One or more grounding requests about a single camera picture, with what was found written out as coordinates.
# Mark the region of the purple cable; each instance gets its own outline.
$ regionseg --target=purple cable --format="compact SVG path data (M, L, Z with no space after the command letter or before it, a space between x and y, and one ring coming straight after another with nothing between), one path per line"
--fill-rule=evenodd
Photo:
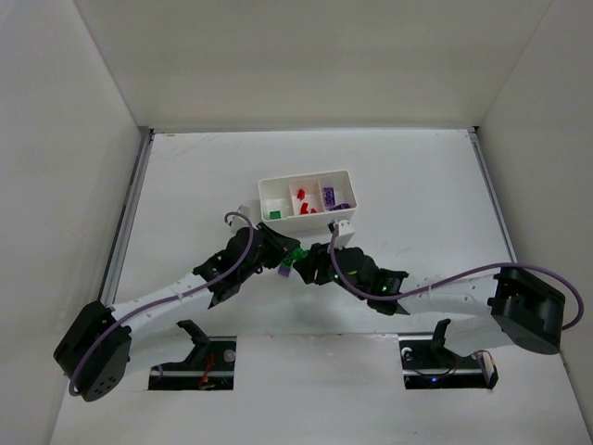
M225 271L224 273L221 273L219 276L208 281L207 283L204 283L203 285L200 285L194 289L190 289L187 292L183 292L182 293L183 297L188 297L192 294L195 294L195 292L199 292L200 290L205 289L206 287L210 287L212 285L217 284L220 280L223 280L224 278L229 276L231 273L233 273L241 265L241 263L246 258L247 254L249 253L249 250L251 249L251 245L253 244L253 237L254 237L254 233L255 233L253 224L251 223L249 218L247 218L244 214L239 213L237 211L230 211L229 213L224 215L225 223L228 223L228 219L230 216L237 216L237 217L241 218L242 220L244 220L247 223L247 226L249 227L249 239L247 240L247 245L245 247L245 250L239 257L239 259L236 261L236 263L233 264L227 271ZM140 306L139 308L126 313L116 323L114 323L110 327L108 327L105 330L105 332L103 334L101 334L97 338L97 340L95 340L95 343L93 343L93 345L91 345L91 347L84 353L84 355L82 356L78 365L76 366L76 369L74 369L74 372L72 373L72 377L70 378L70 384L68 386L68 392L70 393L70 396L79 396L80 395L80 393L76 389L76 382L78 381L79 377L81 376L82 369L84 368L84 366L87 364L87 362L93 355L93 352L95 352L96 349L99 347L99 345L103 342L103 340L105 340L107 337L109 337L109 335L113 331L115 331L118 327L120 327L122 324L124 324L125 322L127 322L128 320L130 320L131 318L133 318L140 312L144 312L147 309L154 308L155 306L159 306L161 304L169 303L170 301L174 301L176 299L179 299L179 297L177 295L174 295L171 297L165 297L164 299L157 299L150 303L146 303L144 306Z
M571 322L565 324L562 327L562 330L565 331L566 329L570 329L575 324L580 322L581 319L583 318L584 313L585 313L585 302L583 301L581 294L578 292L576 287L574 287L566 278L551 271L550 269L546 269L545 267L535 266L534 264L529 264L529 263L525 263L525 262L494 262L492 264L487 264L486 266L480 266L480 267L476 267L474 269L470 269L469 271L458 273L457 275L453 275L453 276L450 276L449 278L445 278L443 280L437 281L436 283L432 283L429 286L418 287L417 289L413 289L409 292L404 292L403 294L386 295L386 296L367 294L366 292L363 292L362 290L360 290L360 289L356 288L354 285L352 285L347 280L346 276L340 270L340 267L337 264L337 260L335 259L335 239L336 238L337 238L337 230L334 230L334 233L332 234L332 240L330 241L330 246L329 246L328 250L329 250L330 258L332 259L332 265L334 266L335 273L337 273L337 275L340 277L340 280L342 280L342 283L344 284L344 286L346 286L346 288L350 292L352 292L354 295L356 295L358 297L362 297L364 299L374 299L374 300L378 300L378 301L396 301L398 299L404 299L405 297L410 297L412 295L422 294L423 292L426 292L430 289L448 285L449 283L460 280L461 278L465 278L466 276L474 275L476 273L489 271L491 269L498 269L500 267L516 267L519 269L527 269L530 271L536 271L539 273L543 273L544 275L547 275L547 276L551 276L555 280L561 282L563 285L568 287L568 289L573 293L574 298L576 299L576 305L578 306L578 311L576 313L576 316L573 318L573 320Z

